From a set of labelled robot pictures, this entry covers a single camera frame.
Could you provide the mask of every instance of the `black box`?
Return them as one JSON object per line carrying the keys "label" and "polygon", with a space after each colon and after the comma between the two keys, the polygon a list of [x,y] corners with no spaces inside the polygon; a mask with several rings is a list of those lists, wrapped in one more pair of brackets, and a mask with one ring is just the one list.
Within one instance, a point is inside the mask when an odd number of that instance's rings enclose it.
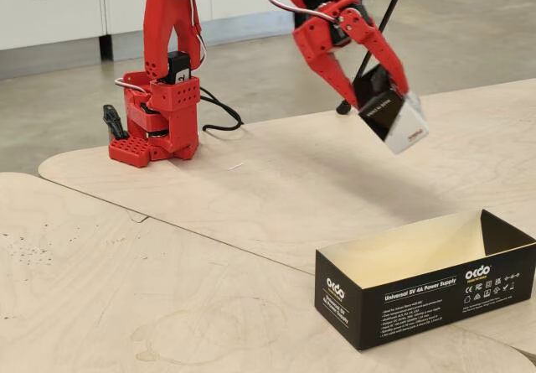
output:
{"label": "black box", "polygon": [[536,241],[479,210],[317,250],[315,307],[366,350],[530,299]]}

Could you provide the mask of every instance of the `red robot arm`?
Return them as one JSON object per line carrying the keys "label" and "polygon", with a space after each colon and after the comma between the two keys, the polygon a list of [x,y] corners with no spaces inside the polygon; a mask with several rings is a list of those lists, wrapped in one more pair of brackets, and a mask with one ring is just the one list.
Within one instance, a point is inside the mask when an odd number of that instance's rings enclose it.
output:
{"label": "red robot arm", "polygon": [[[309,66],[357,108],[362,103],[333,52],[355,41],[387,70],[400,95],[408,91],[404,70],[359,0],[292,0],[297,11],[294,38]],[[168,53],[172,31],[178,51]],[[147,166],[151,160],[190,159],[198,147],[199,79],[191,76],[203,62],[195,0],[147,0],[143,72],[123,77],[128,134],[110,143],[113,159]]]}

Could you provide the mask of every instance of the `black clamp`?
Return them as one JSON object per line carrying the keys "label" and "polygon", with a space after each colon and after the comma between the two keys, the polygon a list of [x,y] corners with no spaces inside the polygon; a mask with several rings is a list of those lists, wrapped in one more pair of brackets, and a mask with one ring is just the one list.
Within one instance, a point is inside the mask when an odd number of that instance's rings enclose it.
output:
{"label": "black clamp", "polygon": [[116,140],[126,140],[128,138],[128,132],[123,130],[121,118],[119,117],[116,108],[112,105],[104,105],[102,110],[104,112],[102,120],[104,120],[104,123],[108,126],[110,135],[113,135]]}

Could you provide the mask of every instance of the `small box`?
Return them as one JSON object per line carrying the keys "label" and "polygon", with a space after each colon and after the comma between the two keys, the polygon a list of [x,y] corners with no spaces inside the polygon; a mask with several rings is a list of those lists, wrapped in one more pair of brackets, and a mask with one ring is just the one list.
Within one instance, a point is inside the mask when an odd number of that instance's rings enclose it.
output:
{"label": "small box", "polygon": [[317,250],[315,307],[357,350],[530,299],[536,241],[486,210]]}
{"label": "small box", "polygon": [[359,115],[393,153],[402,153],[428,135],[419,97],[413,92],[401,96],[382,65],[357,76],[353,88]]}

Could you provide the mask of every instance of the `oxdo logo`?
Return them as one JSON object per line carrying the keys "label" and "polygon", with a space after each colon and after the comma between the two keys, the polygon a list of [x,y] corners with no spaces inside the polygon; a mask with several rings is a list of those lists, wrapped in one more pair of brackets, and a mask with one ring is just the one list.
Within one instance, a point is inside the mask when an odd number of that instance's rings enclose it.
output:
{"label": "oxdo logo", "polygon": [[330,278],[328,278],[326,280],[326,284],[328,288],[330,288],[332,291],[334,291],[337,294],[337,296],[339,296],[341,299],[344,299],[344,291],[341,289],[338,283],[335,283]]}
{"label": "oxdo logo", "polygon": [[480,268],[466,272],[466,279],[481,277],[482,275],[489,274],[490,271],[490,266],[480,266]]}

